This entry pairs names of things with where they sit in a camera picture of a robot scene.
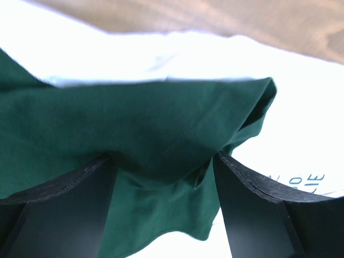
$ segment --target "dark green fabric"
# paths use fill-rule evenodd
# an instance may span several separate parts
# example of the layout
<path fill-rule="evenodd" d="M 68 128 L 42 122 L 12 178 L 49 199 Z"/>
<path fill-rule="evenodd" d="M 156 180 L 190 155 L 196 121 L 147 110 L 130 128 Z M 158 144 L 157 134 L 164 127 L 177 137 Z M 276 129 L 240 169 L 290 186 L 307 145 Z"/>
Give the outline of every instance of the dark green fabric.
<path fill-rule="evenodd" d="M 57 89 L 5 59 L 0 198 L 108 152 L 120 172 L 100 258 L 170 231 L 206 240 L 219 210 L 211 159 L 258 135 L 276 94 L 270 78 Z"/>

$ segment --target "wooden surface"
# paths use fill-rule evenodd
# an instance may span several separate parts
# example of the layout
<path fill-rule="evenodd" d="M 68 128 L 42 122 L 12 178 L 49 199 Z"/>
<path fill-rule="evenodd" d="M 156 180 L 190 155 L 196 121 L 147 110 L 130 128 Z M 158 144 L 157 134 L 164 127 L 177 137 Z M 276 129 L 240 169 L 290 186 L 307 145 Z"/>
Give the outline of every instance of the wooden surface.
<path fill-rule="evenodd" d="M 344 63 L 344 0 L 31 0 L 111 32 L 202 29 Z"/>

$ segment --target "brown wooden table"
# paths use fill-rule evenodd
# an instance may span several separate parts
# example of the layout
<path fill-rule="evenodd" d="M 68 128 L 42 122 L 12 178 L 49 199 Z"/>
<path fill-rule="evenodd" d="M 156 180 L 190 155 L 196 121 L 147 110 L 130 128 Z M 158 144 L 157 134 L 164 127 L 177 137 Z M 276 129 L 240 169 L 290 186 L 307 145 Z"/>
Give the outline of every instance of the brown wooden table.
<path fill-rule="evenodd" d="M 202 29 L 344 63 L 344 0 L 30 0 L 111 32 Z"/>

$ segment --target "black plastic part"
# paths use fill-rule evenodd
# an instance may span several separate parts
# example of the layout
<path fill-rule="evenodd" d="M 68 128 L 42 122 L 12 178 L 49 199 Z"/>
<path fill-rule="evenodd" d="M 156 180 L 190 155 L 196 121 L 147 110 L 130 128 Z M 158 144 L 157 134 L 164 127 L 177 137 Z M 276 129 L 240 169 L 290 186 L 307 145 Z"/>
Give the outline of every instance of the black plastic part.
<path fill-rule="evenodd" d="M 213 164 L 233 258 L 344 257 L 344 198 L 280 184 L 225 153 Z"/>
<path fill-rule="evenodd" d="M 0 258 L 96 258 L 116 176 L 102 156 L 0 199 Z"/>

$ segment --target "green cloth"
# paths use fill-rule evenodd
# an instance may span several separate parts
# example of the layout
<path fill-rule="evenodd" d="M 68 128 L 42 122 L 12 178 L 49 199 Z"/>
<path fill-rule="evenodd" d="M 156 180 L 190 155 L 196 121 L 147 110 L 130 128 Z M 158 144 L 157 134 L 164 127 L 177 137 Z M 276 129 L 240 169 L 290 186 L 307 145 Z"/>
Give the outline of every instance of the green cloth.
<path fill-rule="evenodd" d="M 206 240 L 219 210 L 212 157 L 258 135 L 275 94 L 270 78 L 58 89 L 0 51 L 0 198 L 108 152 L 120 171 L 100 258 L 171 231 Z"/>

